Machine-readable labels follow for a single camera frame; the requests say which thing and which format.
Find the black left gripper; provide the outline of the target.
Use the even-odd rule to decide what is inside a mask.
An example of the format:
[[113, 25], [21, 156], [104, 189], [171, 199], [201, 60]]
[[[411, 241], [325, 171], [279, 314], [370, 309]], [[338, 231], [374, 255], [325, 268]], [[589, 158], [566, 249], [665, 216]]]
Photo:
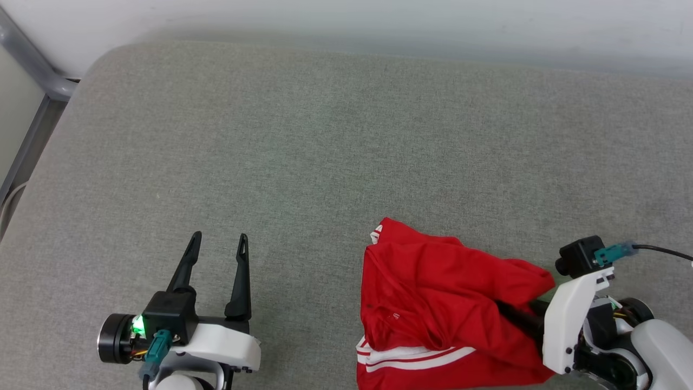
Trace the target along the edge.
[[[167, 287], [168, 293], [196, 294], [190, 279], [200, 254], [201, 238], [201, 231], [192, 234]], [[249, 321], [252, 318], [250, 281], [249, 240], [242, 233], [236, 250], [232, 297], [225, 307], [228, 321]], [[146, 339], [134, 330], [135, 319], [134, 314], [113, 313], [107, 316], [97, 337], [97, 355], [102, 362], [128, 365], [131, 361], [143, 359]]]

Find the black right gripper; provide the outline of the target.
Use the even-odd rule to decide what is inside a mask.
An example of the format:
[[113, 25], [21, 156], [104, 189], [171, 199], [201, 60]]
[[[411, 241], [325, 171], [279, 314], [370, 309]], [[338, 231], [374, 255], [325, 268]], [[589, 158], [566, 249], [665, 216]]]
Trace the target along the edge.
[[[495, 303], [499, 313], [525, 335], [544, 340], [544, 317], [550, 302], [532, 300], [529, 311]], [[594, 298], [574, 349], [574, 370], [606, 389], [649, 389], [653, 375], [631, 336], [638, 325], [653, 317], [651, 309], [635, 298]]]

